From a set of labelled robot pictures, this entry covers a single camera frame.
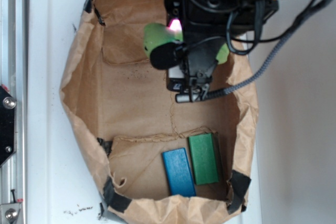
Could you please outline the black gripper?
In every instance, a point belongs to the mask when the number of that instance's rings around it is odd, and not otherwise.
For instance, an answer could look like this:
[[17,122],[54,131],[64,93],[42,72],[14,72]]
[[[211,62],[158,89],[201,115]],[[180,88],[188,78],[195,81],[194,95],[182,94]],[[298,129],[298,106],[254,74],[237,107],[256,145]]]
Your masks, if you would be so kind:
[[278,11],[278,0],[164,0],[172,43],[220,38],[235,40],[248,31],[261,38],[263,25]]

